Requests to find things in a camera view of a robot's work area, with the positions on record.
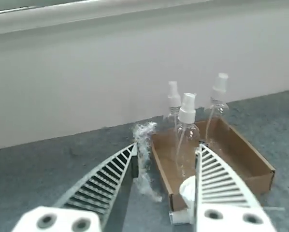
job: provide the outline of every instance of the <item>spray bottle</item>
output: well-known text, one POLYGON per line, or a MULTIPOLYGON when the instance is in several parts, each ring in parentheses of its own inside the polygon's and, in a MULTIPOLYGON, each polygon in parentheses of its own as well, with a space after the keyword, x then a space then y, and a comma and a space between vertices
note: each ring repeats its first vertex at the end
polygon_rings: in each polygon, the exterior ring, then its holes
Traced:
POLYGON ((224 102, 224 96, 227 89, 227 80, 228 75, 226 73, 218 74, 218 77, 216 78, 215 84, 212 88, 210 102, 204 109, 204 112, 208 118, 205 140, 209 147, 212 147, 215 144, 213 136, 215 127, 214 121, 224 117, 229 112, 229 107, 224 102))
POLYGON ((179 140, 175 157, 178 174, 184 179, 195 174, 195 151, 199 146, 199 129, 194 124, 196 115, 195 97, 196 94, 184 94, 178 117, 177 137, 179 140))
POLYGON ((181 97, 178 93, 178 87, 176 81, 170 81, 169 83, 169 114, 164 117, 162 121, 162 130, 174 129, 176 131, 178 126, 178 116, 181 107, 181 97))

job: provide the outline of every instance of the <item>crumpled plastic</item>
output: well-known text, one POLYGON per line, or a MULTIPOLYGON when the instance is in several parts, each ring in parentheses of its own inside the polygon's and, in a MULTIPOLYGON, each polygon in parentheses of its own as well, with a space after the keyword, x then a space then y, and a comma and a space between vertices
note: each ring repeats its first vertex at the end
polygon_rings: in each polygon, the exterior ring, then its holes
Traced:
POLYGON ((149 196, 155 202, 161 202, 162 197, 152 189, 151 178, 148 174, 150 161, 150 136, 155 132, 156 122, 137 124, 133 130, 134 140, 137 143, 138 154, 138 178, 134 179, 139 192, 149 196))

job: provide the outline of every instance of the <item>spray pump cap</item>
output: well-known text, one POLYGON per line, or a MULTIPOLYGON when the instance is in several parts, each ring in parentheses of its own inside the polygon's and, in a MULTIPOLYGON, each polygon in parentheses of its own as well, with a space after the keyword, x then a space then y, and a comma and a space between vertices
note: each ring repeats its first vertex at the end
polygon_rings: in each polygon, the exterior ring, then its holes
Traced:
POLYGON ((212 98, 216 100, 223 100, 223 96, 227 90, 228 75, 226 73, 219 73, 212 88, 212 98))
POLYGON ((180 94, 178 93, 178 87, 177 87, 177 82, 176 81, 170 81, 168 82, 170 92, 168 95, 169 99, 169 107, 180 107, 181 106, 181 97, 180 94))
POLYGON ((182 101, 182 106, 179 112, 179 121, 186 124, 192 124, 195 121, 195 97, 196 94, 185 93, 182 101))

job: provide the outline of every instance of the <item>screw hole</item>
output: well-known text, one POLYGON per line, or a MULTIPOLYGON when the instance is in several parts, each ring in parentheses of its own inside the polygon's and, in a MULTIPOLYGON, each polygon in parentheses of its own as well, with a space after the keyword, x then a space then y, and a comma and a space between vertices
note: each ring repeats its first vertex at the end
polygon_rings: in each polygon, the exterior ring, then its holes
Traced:
POLYGON ((212 210, 212 209, 209 209, 207 210, 204 215, 207 217, 207 218, 211 218, 211 219, 223 219, 223 215, 217 211, 217 210, 212 210))
POLYGON ((253 214, 244 214, 243 220, 248 223, 252 224, 262 224, 263 221, 260 217, 253 215, 253 214))
POLYGON ((37 227, 40 229, 48 229, 54 225, 57 220, 55 214, 45 214, 37 221, 37 227))
POLYGON ((91 221, 88 218, 80 218, 72 224, 73 232, 84 232, 90 228, 91 221))

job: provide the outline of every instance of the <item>cardboard box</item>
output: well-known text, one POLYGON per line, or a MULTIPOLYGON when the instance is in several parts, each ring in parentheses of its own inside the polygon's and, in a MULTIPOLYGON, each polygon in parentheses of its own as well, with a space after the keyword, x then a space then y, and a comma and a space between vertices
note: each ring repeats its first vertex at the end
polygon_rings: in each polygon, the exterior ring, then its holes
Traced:
MULTIPOLYGON (((219 119, 212 123, 214 140, 217 142, 212 150, 241 176, 256 196, 268 192, 275 175, 274 167, 226 121, 219 119)), ((200 129, 201 139, 204 139, 206 121, 196 122, 196 125, 200 129)), ((154 160, 168 193, 170 208, 177 211, 186 208, 186 205, 179 194, 184 179, 177 175, 175 162, 169 155, 173 145, 170 133, 152 136, 154 160)), ((194 157, 192 153, 189 156, 189 159, 194 157)), ((192 168, 187 171, 187 177, 194 174, 192 168)))

